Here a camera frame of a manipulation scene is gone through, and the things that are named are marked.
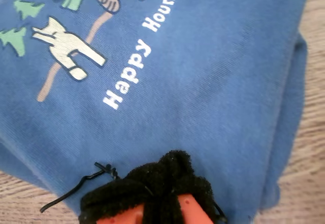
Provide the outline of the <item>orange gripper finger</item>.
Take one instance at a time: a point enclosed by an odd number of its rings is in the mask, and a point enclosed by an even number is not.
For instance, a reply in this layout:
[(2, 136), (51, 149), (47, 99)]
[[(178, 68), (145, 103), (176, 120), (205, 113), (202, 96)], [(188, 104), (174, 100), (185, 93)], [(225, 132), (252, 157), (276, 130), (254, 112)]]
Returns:
[(162, 167), (162, 182), (158, 187), (158, 196), (176, 197), (191, 194), (209, 218), (216, 223), (215, 201), (211, 184), (204, 178), (196, 176), (189, 154), (173, 150), (158, 161)]
[(144, 206), (142, 223), (179, 223), (179, 202), (173, 192), (173, 172), (162, 162), (133, 169), (81, 199), (80, 223), (96, 223), (139, 205)]

